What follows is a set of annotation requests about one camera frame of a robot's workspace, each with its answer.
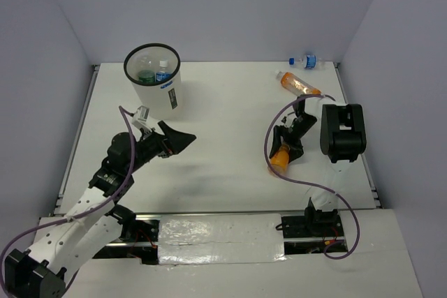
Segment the small orange juice bottle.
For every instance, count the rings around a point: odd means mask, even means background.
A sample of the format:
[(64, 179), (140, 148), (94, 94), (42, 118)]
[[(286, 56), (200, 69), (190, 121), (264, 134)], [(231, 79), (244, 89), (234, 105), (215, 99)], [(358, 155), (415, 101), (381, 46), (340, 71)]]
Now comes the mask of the small orange juice bottle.
[(280, 175), (285, 175), (288, 164), (289, 164), (289, 155), (290, 147), (287, 144), (282, 144), (277, 152), (270, 159), (271, 167), (269, 168), (270, 172), (274, 174), (275, 172)]

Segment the long orange label bottle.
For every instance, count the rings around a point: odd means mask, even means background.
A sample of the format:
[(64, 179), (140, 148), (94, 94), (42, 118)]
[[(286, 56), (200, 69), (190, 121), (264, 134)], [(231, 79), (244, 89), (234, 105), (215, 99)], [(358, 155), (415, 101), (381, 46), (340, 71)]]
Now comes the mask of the long orange label bottle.
[(307, 84), (304, 80), (290, 72), (283, 72), (277, 70), (274, 73), (275, 78), (280, 85), (296, 96), (301, 95), (321, 95), (321, 91)]

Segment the blue label water bottle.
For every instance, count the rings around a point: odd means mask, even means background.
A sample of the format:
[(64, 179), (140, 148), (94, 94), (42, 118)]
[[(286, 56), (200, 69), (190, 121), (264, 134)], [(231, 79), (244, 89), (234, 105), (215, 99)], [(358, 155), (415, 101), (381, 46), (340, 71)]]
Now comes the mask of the blue label water bottle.
[(156, 72), (156, 82), (163, 82), (171, 76), (168, 60), (160, 60), (159, 69)]

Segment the green label clear bottle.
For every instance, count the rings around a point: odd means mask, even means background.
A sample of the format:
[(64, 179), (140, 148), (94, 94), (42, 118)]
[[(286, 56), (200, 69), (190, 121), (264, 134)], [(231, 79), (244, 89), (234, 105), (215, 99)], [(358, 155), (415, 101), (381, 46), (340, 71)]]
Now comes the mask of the green label clear bottle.
[(135, 61), (136, 79), (142, 83), (153, 84), (156, 75), (152, 65), (152, 58), (148, 55), (140, 56)]

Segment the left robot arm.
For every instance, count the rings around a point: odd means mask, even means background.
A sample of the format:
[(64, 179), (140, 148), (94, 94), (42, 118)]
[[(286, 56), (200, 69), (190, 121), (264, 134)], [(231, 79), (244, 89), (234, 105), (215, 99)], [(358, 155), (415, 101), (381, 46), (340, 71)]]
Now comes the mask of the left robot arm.
[(161, 133), (141, 126), (112, 138), (100, 169), (71, 210), (25, 251), (4, 257), (2, 286), (10, 297), (62, 297), (81, 266), (111, 241), (128, 241), (137, 232), (135, 214), (119, 201), (133, 185), (132, 174), (155, 157), (169, 158), (185, 150), (196, 136), (176, 131), (164, 121)]

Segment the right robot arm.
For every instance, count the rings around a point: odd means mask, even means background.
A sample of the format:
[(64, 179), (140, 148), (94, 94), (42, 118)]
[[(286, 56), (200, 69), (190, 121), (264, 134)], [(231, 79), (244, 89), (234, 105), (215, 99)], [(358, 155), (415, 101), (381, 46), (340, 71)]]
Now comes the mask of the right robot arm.
[(337, 232), (337, 208), (340, 203), (346, 204), (342, 179), (367, 147), (362, 107), (336, 103), (330, 96), (316, 94), (302, 95), (287, 107), (293, 109), (291, 116), (284, 117), (280, 124), (276, 116), (265, 136), (265, 140), (272, 137), (271, 149), (264, 151), (268, 168), (274, 176), (292, 181), (286, 176), (287, 167), (303, 157), (302, 138), (320, 123), (319, 147), (326, 159), (324, 182), (300, 182), (315, 189), (300, 227), (312, 236)]

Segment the white bin with black rim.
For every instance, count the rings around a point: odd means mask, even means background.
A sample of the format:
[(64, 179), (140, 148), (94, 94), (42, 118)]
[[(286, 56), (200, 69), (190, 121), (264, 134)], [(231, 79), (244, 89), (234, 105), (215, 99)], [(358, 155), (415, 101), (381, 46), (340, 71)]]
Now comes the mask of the white bin with black rim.
[[(136, 79), (135, 61), (148, 55), (156, 74), (160, 60), (168, 60), (171, 76), (163, 82), (142, 83)], [(163, 43), (148, 43), (132, 50), (124, 60), (124, 74), (132, 83), (142, 105), (149, 109), (154, 119), (171, 119), (179, 113), (182, 106), (181, 59), (177, 51)]]

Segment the small blue cap bottle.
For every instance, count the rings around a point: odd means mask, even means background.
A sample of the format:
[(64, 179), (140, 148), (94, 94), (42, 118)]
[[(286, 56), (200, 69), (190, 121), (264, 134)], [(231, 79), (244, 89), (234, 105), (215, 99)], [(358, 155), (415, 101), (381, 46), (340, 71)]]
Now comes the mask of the small blue cap bottle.
[(294, 68), (302, 68), (306, 70), (323, 69), (325, 66), (324, 60), (318, 58), (315, 54), (304, 54), (301, 57), (291, 57), (288, 64)]

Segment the silver tape strip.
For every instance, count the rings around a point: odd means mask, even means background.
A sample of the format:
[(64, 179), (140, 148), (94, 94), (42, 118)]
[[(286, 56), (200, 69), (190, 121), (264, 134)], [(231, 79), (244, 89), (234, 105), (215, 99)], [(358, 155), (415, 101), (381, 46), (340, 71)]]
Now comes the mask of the silver tape strip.
[(158, 234), (161, 265), (284, 261), (279, 214), (164, 216)]

